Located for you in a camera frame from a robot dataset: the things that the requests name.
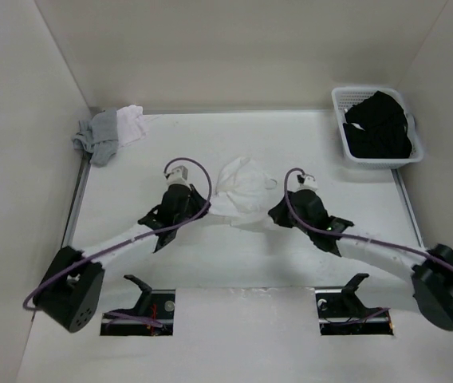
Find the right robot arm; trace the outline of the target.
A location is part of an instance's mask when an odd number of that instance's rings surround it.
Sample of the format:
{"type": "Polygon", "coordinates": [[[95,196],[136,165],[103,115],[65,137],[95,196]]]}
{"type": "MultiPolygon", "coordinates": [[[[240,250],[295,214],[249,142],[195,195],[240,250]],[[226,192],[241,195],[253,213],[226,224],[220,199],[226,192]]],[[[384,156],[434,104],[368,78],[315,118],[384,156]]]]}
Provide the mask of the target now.
{"type": "Polygon", "coordinates": [[[351,317],[356,325],[390,309],[414,311],[441,330],[453,331],[451,247],[441,243],[433,248],[408,247],[363,235],[354,222],[330,215],[309,188],[286,191],[268,216],[276,227],[298,229],[320,251],[360,261],[404,282],[401,293],[368,295],[358,288],[368,274],[358,272],[330,304],[331,314],[351,317]]]}

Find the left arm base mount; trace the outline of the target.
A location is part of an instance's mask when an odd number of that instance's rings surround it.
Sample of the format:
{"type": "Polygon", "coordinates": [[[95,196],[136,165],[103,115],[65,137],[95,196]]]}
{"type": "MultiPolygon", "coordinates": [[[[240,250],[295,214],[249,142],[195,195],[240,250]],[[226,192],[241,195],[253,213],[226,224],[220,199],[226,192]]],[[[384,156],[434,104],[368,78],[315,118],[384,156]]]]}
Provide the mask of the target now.
{"type": "Polygon", "coordinates": [[[100,336],[172,336],[175,317],[175,290],[154,290],[132,274],[124,279],[134,283],[140,295],[131,308],[119,308],[102,316],[100,336]]]}

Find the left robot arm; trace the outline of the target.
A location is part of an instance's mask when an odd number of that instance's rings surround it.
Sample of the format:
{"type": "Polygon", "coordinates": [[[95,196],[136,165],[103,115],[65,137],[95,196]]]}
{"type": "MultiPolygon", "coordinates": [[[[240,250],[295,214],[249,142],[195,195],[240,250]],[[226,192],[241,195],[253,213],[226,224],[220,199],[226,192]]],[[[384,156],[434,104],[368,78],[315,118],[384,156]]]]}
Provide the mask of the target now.
{"type": "Polygon", "coordinates": [[[210,205],[194,185],[170,185],[160,204],[122,234],[84,250],[62,247],[24,304],[32,302],[34,310],[71,334],[82,330],[96,313],[108,270],[162,250],[182,226],[204,217],[210,205]]]}

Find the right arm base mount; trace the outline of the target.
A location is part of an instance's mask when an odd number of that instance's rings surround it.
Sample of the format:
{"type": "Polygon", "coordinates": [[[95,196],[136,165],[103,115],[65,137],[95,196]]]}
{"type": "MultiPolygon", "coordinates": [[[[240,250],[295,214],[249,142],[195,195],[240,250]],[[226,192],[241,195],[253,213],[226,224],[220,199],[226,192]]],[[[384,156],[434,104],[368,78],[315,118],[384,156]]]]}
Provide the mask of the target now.
{"type": "Polygon", "coordinates": [[[368,308],[356,296],[367,273],[355,274],[343,286],[315,290],[317,317],[322,336],[389,335],[393,326],[388,308],[368,308]]]}

